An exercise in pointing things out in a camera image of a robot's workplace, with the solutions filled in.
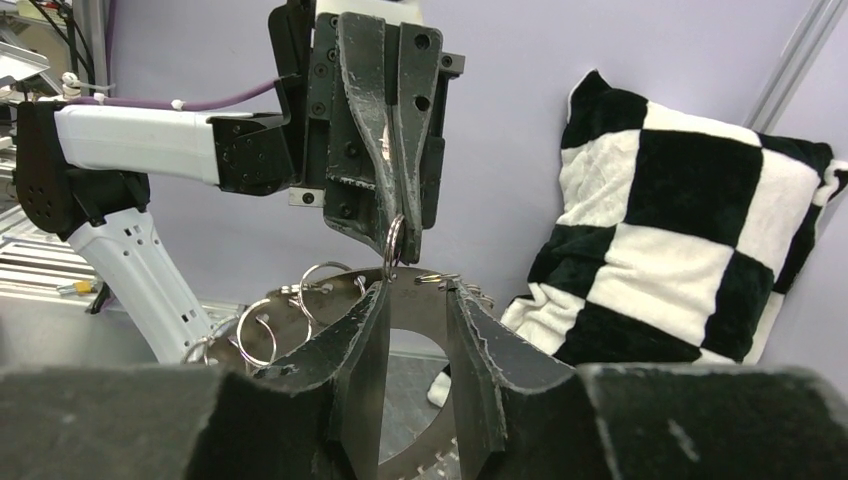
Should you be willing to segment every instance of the robotic arm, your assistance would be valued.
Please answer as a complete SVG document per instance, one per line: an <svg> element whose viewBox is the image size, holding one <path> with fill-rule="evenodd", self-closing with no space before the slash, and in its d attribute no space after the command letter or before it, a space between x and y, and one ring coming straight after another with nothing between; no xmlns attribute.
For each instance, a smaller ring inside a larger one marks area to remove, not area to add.
<svg viewBox="0 0 848 480"><path fill-rule="evenodd" d="M447 83L464 64L420 23L417 2L278 7L280 114L105 97L22 104L22 208L95 268L161 363L178 362L211 321L156 233L148 174L243 195L290 188L291 204L322 207L328 226L378 252L402 215L399 260L416 263L435 222Z"/></svg>

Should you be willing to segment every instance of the screw hole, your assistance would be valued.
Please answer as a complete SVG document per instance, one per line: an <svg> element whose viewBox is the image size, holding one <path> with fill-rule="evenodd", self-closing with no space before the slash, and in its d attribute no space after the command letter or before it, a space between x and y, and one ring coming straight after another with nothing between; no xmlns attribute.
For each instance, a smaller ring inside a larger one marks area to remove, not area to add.
<svg viewBox="0 0 848 480"><path fill-rule="evenodd" d="M427 97L415 97L415 108L422 112L430 109L430 99Z"/></svg>
<svg viewBox="0 0 848 480"><path fill-rule="evenodd" d="M421 33L415 36L415 46L419 50L427 50L430 48L430 37Z"/></svg>

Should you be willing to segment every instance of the white wall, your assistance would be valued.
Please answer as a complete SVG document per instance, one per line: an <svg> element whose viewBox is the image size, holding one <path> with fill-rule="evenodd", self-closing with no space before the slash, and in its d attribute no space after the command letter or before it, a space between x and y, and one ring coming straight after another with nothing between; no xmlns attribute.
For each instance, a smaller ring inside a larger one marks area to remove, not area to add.
<svg viewBox="0 0 848 480"><path fill-rule="evenodd" d="M275 73L267 17L282 0L124 1L114 68L122 96L203 100ZM503 307L525 278L561 206L565 99L590 68L615 85L690 113L741 123L808 1L425 3L445 49L468 57L452 84L436 227L422 266L460 272ZM277 109L273 95L244 105ZM256 199L153 179L165 244L204 298L253 301L328 259L379 257L332 232L285 193Z"/></svg>
<svg viewBox="0 0 848 480"><path fill-rule="evenodd" d="M848 16L843 16L775 126L778 135L828 142L848 160ZM805 365L848 396L848 202L827 228L798 279L763 354L766 363Z"/></svg>

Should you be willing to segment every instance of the pillow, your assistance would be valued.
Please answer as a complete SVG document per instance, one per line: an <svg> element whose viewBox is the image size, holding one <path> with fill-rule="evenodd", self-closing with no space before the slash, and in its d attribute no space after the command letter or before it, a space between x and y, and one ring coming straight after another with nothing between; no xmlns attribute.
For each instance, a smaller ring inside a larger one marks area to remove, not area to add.
<svg viewBox="0 0 848 480"><path fill-rule="evenodd" d="M755 363L848 163L824 143L666 108L597 71L568 117L564 212L504 325L570 365Z"/></svg>

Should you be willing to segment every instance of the checkered pillow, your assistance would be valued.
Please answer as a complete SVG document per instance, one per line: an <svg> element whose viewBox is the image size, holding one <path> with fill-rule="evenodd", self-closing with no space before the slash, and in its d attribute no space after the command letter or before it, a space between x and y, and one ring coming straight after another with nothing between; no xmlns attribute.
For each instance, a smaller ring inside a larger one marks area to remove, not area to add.
<svg viewBox="0 0 848 480"><path fill-rule="evenodd" d="M502 322L594 362L754 363L848 181L828 145L758 134L612 88L570 98L565 212ZM442 403L449 368L430 400Z"/></svg>

